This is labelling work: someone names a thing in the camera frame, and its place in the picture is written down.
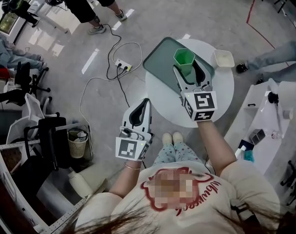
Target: green tray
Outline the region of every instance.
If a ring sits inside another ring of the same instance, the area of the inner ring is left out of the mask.
[[[176,61],[174,59],[176,50],[182,48],[186,47],[173,38],[166,37],[158,44],[157,47],[154,48],[154,50],[143,62],[144,69],[152,73],[178,94],[181,93],[181,90],[177,85],[177,79],[173,71],[173,65],[176,65]],[[195,60],[198,66],[200,66],[205,73],[205,83],[207,83],[209,80],[212,85],[211,80],[214,76],[214,68],[197,54],[195,55]],[[192,69],[190,75],[186,76],[185,79],[187,82],[193,82],[197,84],[195,69]]]

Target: dark shorts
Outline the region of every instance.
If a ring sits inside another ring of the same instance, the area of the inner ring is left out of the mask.
[[[70,11],[79,19],[81,23],[92,21],[96,14],[92,10],[87,0],[63,0]],[[103,7],[108,7],[115,0],[97,0]]]

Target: white t-shirt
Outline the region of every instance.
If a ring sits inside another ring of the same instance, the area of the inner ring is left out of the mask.
[[[188,174],[198,175],[194,176],[199,189],[195,204],[182,209],[164,209],[154,203],[149,197],[147,181],[164,169],[183,169]],[[111,193],[93,196],[81,211],[76,227],[105,216],[118,215],[136,204],[132,210],[147,206],[145,208],[147,216],[143,221],[151,223],[147,228],[159,227],[158,233],[193,234],[199,231],[215,234],[226,231],[236,233],[235,229],[216,211],[238,219],[237,213],[230,208],[230,199],[233,198],[265,210],[280,211],[279,199],[274,188],[251,162],[234,162],[223,170],[221,177],[217,177],[209,174],[208,169],[201,163],[182,161],[143,170],[137,185],[123,199]],[[261,216],[257,215],[257,217],[261,224],[268,224]]]

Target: white round table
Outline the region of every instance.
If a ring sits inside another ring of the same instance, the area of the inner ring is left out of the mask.
[[[180,39],[178,42],[211,64],[212,54],[216,50],[213,46],[195,39]],[[227,111],[234,95],[235,82],[231,69],[216,69],[212,86],[217,97],[217,110],[212,121],[216,121]],[[182,106],[180,96],[150,72],[146,72],[146,90],[152,105],[168,121],[182,127],[197,127]]]

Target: desk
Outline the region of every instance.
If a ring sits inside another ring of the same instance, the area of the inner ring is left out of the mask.
[[[250,134],[255,129],[263,129],[266,137],[253,149],[254,165],[262,174],[267,171],[282,142],[282,139],[272,139],[270,136],[272,131],[279,130],[278,117],[280,118],[282,137],[290,124],[289,119],[283,118],[280,104],[278,104],[277,117],[275,104],[270,104],[268,101],[269,91],[278,93],[278,85],[272,79],[259,85],[251,85],[235,120],[224,137],[235,152],[242,139],[250,142]]]
[[[195,39],[181,39],[178,42],[211,64],[211,56],[216,50],[213,46]],[[218,107],[212,121],[216,121],[227,111],[234,95],[235,83],[231,69],[215,70],[212,86],[216,91]],[[152,105],[165,119],[182,127],[198,127],[182,106],[179,95],[149,72],[146,72],[146,90]]]
[[[29,13],[35,14],[37,15],[39,18],[41,18],[43,21],[47,22],[48,24],[50,24],[51,26],[53,26],[54,28],[58,28],[60,29],[62,32],[67,33],[68,29],[65,29],[63,27],[61,27],[59,24],[57,24],[56,22],[54,22],[52,19],[50,19],[49,17],[47,17],[46,15],[50,12],[50,10],[52,9],[52,6],[49,6],[45,0],[31,0],[30,1],[30,8],[28,9]]]

